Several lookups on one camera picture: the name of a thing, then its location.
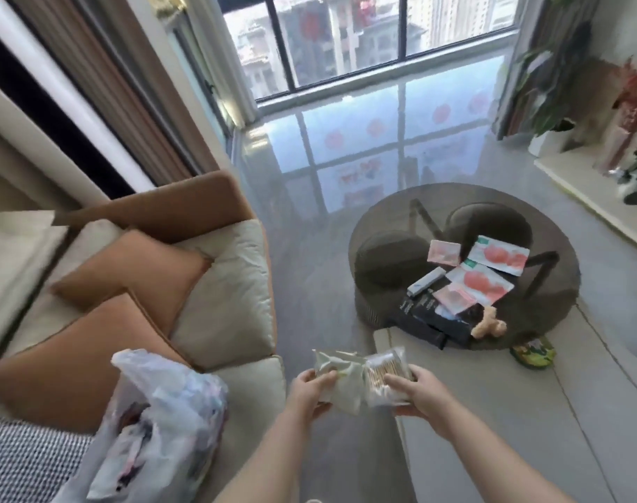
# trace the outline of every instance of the brown throw pillow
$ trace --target brown throw pillow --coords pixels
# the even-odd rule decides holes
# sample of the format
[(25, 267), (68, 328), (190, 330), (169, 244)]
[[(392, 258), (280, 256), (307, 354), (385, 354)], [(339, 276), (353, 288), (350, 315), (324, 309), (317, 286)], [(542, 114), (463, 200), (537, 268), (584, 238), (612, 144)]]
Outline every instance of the brown throw pillow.
[(123, 293), (44, 342), (2, 358), (0, 401), (28, 422), (94, 434), (120, 375), (111, 357), (123, 349), (145, 349), (189, 365)]
[(193, 286), (210, 266), (198, 252), (131, 229), (55, 282), (51, 291), (87, 311), (121, 288), (129, 289), (160, 331), (169, 334)]

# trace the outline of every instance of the sofa armrest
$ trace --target sofa armrest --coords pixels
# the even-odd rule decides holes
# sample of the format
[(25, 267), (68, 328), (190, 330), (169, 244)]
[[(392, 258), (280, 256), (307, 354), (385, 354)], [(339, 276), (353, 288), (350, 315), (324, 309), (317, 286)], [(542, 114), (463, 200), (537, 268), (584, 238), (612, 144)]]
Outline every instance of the sofa armrest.
[(97, 219), (109, 219), (121, 228), (136, 227), (157, 240), (177, 243), (255, 219), (255, 214), (237, 179), (226, 171), (214, 171), (59, 215), (56, 224), (80, 229)]

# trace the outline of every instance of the round glass table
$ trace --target round glass table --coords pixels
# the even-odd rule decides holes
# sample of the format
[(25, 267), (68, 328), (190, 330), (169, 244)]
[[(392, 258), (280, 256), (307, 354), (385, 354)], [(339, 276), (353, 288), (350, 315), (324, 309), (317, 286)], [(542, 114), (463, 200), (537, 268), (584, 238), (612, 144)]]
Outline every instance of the round glass table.
[(437, 266), (427, 262), (432, 239), (461, 244), (464, 260), (480, 235), (526, 247), (530, 256), (521, 277), (500, 272), (514, 284), (494, 304), (498, 319), (507, 321), (507, 333), (473, 339), (469, 348), (519, 345), (562, 321), (579, 295), (579, 262), (570, 241), (528, 203), (495, 189), (459, 183), (402, 190), (376, 203), (358, 221), (348, 244), (348, 262), (361, 319), (376, 329), (390, 326), (407, 287)]

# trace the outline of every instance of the glossy tile floor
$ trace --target glossy tile floor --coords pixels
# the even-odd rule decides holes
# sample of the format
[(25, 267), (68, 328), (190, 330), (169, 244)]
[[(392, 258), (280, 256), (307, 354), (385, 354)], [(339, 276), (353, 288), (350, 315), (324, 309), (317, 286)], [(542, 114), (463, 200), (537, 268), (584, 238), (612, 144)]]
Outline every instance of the glossy tile floor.
[[(490, 134), (506, 54), (284, 112), (244, 136), (235, 166), (269, 237), (288, 380), (313, 365), (312, 348), (374, 351), (353, 304), (350, 234), (383, 197), (435, 182), (499, 189), (548, 215), (577, 253), (582, 298), (637, 356), (637, 249), (535, 168), (525, 139)], [(333, 412), (316, 423), (300, 496), (414, 501), (390, 413)]]

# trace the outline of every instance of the plush toy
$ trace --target plush toy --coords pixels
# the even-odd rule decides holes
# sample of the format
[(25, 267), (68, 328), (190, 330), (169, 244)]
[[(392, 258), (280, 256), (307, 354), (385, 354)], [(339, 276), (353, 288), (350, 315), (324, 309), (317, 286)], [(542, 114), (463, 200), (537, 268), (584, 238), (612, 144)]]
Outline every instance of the plush toy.
[(484, 315), (472, 329), (472, 337), (482, 338), (485, 335), (494, 337), (502, 337), (507, 333), (507, 323), (496, 319), (495, 314), (498, 310), (490, 305), (484, 306)]

